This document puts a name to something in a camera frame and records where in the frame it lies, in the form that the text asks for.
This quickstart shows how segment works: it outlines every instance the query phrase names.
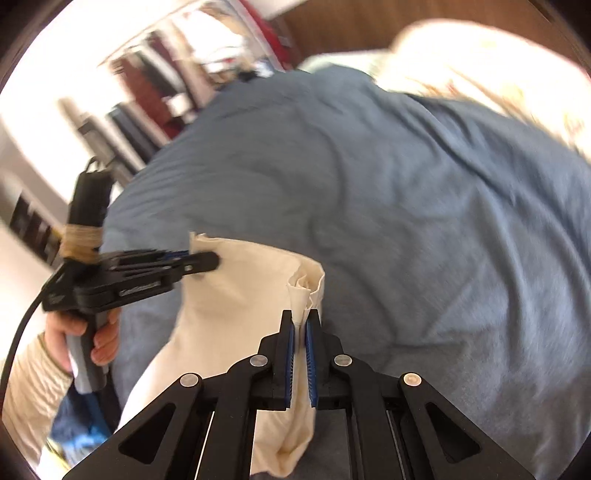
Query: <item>metal screw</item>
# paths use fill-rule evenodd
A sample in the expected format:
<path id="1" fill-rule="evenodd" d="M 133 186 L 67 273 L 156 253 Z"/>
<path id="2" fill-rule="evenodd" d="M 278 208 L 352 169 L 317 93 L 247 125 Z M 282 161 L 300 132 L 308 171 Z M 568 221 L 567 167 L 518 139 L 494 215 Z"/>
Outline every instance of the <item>metal screw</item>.
<path id="1" fill-rule="evenodd" d="M 184 374 L 181 377 L 181 385 L 184 387 L 194 387 L 199 383 L 199 377 L 195 374 Z"/>
<path id="2" fill-rule="evenodd" d="M 251 365 L 253 367 L 264 367 L 269 360 L 265 355 L 255 355 L 251 357 Z"/>
<path id="3" fill-rule="evenodd" d="M 353 359 L 349 355 L 337 355 L 335 357 L 335 363 L 339 367 L 348 367 L 353 363 Z"/>
<path id="4" fill-rule="evenodd" d="M 417 374 L 406 374 L 403 377 L 404 383 L 409 387 L 418 387 L 423 379 Z"/>

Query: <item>human hand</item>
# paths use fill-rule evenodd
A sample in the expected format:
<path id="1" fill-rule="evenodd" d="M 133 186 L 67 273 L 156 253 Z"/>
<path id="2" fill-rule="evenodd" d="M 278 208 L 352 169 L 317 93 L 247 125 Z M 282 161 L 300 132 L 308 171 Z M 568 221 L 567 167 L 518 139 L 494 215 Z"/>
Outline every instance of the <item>human hand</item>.
<path id="1" fill-rule="evenodd" d="M 113 361 L 119 349 L 119 314 L 121 309 L 108 313 L 107 324 L 95 334 L 95 347 L 90 358 L 99 366 Z M 68 312 L 49 312 L 45 326 L 45 345 L 53 360 L 66 372 L 72 373 L 66 335 L 80 336 L 86 331 L 86 322 Z"/>

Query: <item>blue bedsheet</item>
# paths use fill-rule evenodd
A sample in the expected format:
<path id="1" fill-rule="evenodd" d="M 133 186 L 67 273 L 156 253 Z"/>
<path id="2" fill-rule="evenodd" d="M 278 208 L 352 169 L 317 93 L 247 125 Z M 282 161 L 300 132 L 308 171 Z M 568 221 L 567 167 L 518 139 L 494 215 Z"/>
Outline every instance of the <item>blue bedsheet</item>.
<path id="1" fill-rule="evenodd" d="M 590 167 L 542 131 L 331 67 L 229 86 L 113 204 L 104 250 L 196 231 L 320 261 L 347 352 L 419 372 L 550 480 L 591 429 L 590 198 Z M 180 301 L 124 309 L 122 401 Z M 293 478 L 348 478 L 334 415 Z"/>

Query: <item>red object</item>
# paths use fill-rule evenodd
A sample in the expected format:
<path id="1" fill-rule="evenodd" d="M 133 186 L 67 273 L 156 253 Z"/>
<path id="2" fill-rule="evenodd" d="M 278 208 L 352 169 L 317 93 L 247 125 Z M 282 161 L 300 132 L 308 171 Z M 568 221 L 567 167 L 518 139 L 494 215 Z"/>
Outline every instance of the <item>red object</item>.
<path id="1" fill-rule="evenodd" d="M 275 57 L 277 57 L 277 60 L 279 60 L 279 63 L 281 63 L 283 69 L 291 70 L 293 67 L 290 63 L 290 55 L 285 49 L 285 47 L 279 41 L 279 36 L 277 36 L 275 30 L 273 30 L 271 26 L 261 18 L 259 12 L 256 11 L 256 8 L 254 8 L 250 3 L 248 3 L 247 0 L 238 1 L 246 9 L 254 23 L 256 23 L 258 28 L 261 30 L 263 36 L 265 37 L 265 40 L 271 47 L 271 50 L 275 54 Z"/>
<path id="2" fill-rule="evenodd" d="M 170 54 L 170 52 L 168 51 L 168 49 L 166 48 L 166 46 L 164 45 L 164 42 L 162 41 L 162 38 L 160 38 L 160 35 L 158 35 L 158 33 L 156 32 L 152 32 L 149 36 L 148 36 L 148 44 L 150 45 L 150 47 L 152 47 L 172 68 L 174 68 L 176 70 L 176 72 L 178 73 L 178 75 L 181 77 L 181 79 L 183 80 L 185 85 L 188 85 L 189 83 L 187 82 L 187 79 L 185 78 L 185 76 L 183 75 L 182 70 L 178 67 L 178 61 L 174 60 L 172 55 Z M 193 97 L 193 94 L 191 93 L 191 90 L 189 88 L 187 88 L 187 96 L 189 97 L 189 100 L 191 101 L 191 104 L 193 105 L 193 108 L 195 110 L 199 110 L 199 104 L 197 103 L 197 99 L 195 99 Z"/>
<path id="3" fill-rule="evenodd" d="M 173 139 L 182 130 L 184 125 L 181 121 L 173 118 L 170 110 L 162 101 L 160 93 L 154 88 L 143 72 L 133 66 L 131 62 L 123 57 L 114 62 L 115 73 L 122 76 L 129 91 L 135 97 L 135 101 L 142 108 L 154 123 L 156 123 L 164 133 Z"/>

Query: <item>sleeve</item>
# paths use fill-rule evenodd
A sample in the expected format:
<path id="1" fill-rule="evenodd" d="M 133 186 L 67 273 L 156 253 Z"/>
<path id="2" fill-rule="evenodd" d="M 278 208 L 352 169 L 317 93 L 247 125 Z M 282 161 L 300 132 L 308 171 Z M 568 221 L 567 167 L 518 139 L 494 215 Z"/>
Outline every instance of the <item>sleeve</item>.
<path id="1" fill-rule="evenodd" d="M 16 357 L 8 381 L 2 421 L 29 464 L 36 468 L 53 418 L 72 376 L 49 356 L 43 333 Z"/>

